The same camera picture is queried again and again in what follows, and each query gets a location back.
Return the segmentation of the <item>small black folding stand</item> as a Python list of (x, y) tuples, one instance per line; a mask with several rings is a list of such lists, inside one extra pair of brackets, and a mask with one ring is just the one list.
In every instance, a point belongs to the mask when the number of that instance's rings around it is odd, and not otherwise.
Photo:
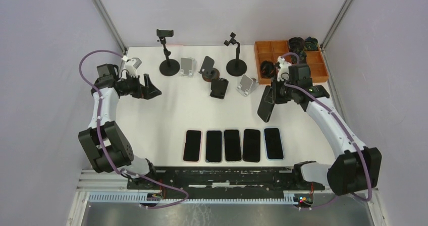
[(212, 79), (210, 97), (224, 99), (229, 81), (225, 78)]

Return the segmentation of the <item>black phone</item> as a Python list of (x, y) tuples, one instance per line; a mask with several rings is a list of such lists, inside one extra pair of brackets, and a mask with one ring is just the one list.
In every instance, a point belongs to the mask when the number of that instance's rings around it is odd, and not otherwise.
[(242, 160), (239, 130), (224, 130), (225, 160), (238, 162)]
[(270, 121), (274, 106), (275, 105), (273, 103), (272, 88), (271, 86), (266, 86), (262, 93), (260, 103), (257, 109), (258, 117), (263, 122), (268, 123)]
[(243, 139), (243, 160), (246, 162), (260, 162), (260, 130), (245, 129)]

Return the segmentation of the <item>black mounting base plate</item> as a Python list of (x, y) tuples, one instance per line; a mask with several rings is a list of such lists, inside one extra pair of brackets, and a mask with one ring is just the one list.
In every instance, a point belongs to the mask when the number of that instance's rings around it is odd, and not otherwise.
[(127, 175), (127, 189), (162, 190), (165, 199), (282, 199), (285, 191), (321, 191), (320, 183), (305, 182), (292, 167), (157, 166), (147, 177), (157, 185)]

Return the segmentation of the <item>silver metal phone stand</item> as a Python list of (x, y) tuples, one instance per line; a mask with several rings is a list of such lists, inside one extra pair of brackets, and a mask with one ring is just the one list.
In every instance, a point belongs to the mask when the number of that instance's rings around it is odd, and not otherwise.
[(247, 97), (250, 93), (252, 93), (259, 86), (259, 82), (257, 79), (253, 77), (249, 77), (246, 74), (242, 75), (242, 78), (236, 88), (238, 93), (242, 96)]

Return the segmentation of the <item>clear case phone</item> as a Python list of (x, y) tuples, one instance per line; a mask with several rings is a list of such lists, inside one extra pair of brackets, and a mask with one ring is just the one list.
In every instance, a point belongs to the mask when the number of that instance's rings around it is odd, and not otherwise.
[(222, 131), (209, 130), (206, 132), (205, 161), (207, 163), (222, 162), (222, 144), (223, 144)]

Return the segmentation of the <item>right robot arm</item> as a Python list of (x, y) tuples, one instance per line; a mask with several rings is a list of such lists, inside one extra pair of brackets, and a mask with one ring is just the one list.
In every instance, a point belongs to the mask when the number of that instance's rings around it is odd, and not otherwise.
[(369, 148), (351, 131), (334, 108), (333, 101), (323, 85), (315, 85), (307, 64), (277, 62), (277, 74), (271, 81), (266, 101), (284, 104), (289, 101), (301, 106), (318, 125), (328, 141), (335, 161), (332, 165), (305, 161), (294, 166), (292, 185), (306, 189), (311, 182), (328, 186), (337, 196), (357, 195), (366, 190), (364, 201), (370, 201), (377, 186), (382, 154), (378, 148)]

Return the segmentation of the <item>wooden compartment tray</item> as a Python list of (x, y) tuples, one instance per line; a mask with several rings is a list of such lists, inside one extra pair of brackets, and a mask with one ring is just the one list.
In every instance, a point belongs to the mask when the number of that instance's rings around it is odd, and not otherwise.
[[(255, 62), (260, 85), (270, 85), (271, 79), (262, 76), (260, 64), (264, 61), (276, 63), (277, 58), (289, 52), (287, 40), (256, 41), (254, 44)], [(313, 83), (327, 82), (329, 73), (319, 47), (314, 51), (305, 51), (306, 61), (311, 70)]]

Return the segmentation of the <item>pink case phone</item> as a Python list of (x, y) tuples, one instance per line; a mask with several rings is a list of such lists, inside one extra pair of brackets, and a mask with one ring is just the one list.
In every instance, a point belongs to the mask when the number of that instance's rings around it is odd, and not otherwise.
[(188, 130), (185, 134), (183, 160), (185, 162), (198, 162), (200, 160), (202, 132)]

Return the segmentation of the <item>clear acrylic phone stand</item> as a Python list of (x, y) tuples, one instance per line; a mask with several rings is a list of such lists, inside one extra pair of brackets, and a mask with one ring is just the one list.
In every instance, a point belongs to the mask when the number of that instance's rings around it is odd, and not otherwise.
[(179, 74), (181, 76), (193, 77), (195, 66), (196, 60), (194, 58), (181, 58)]

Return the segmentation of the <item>white case phone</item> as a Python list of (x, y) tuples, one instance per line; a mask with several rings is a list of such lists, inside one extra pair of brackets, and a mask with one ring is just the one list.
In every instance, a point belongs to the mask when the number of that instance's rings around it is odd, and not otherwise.
[(278, 128), (265, 128), (263, 132), (267, 158), (269, 160), (283, 160), (285, 156), (280, 130)]

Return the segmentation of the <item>tall black phone stand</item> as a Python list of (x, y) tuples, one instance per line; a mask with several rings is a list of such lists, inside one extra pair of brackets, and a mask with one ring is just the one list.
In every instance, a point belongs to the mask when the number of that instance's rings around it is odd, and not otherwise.
[(165, 55), (165, 60), (161, 62), (159, 66), (159, 71), (162, 75), (170, 77), (175, 74), (177, 74), (180, 70), (180, 64), (175, 59), (170, 59), (171, 52), (167, 49), (166, 44), (166, 38), (167, 37), (173, 37), (174, 31), (173, 30), (156, 30), (156, 35), (158, 37), (158, 42), (160, 42), (163, 46), (163, 52)]
[(245, 61), (240, 59), (241, 44), (235, 39), (235, 37), (236, 34), (234, 32), (231, 32), (230, 39), (224, 41), (225, 46), (237, 45), (235, 58), (227, 63), (226, 70), (229, 75), (239, 77), (246, 73), (247, 65)]

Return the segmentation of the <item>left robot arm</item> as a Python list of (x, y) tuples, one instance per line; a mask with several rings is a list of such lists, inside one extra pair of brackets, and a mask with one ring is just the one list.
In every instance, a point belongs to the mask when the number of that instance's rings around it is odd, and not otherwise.
[(97, 173), (117, 173), (127, 178), (138, 179), (146, 189), (158, 185), (155, 166), (147, 158), (133, 152), (129, 140), (116, 122), (116, 111), (122, 96), (149, 100), (161, 95), (148, 74), (133, 76), (129, 72), (120, 78), (118, 66), (97, 66), (98, 78), (91, 84), (94, 112), (86, 130), (79, 132), (79, 142)]

